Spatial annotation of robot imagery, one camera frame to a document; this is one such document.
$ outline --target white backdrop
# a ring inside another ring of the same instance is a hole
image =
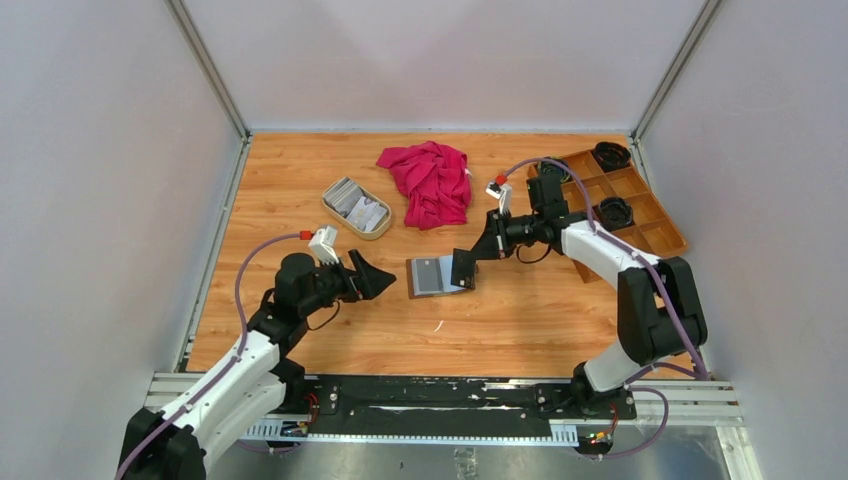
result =
[[[848,3],[729,1],[645,140],[763,477],[845,478]]]
[[[703,0],[187,0],[252,129],[635,127]]]
[[[238,141],[164,2],[0,11],[0,477],[112,478]]]

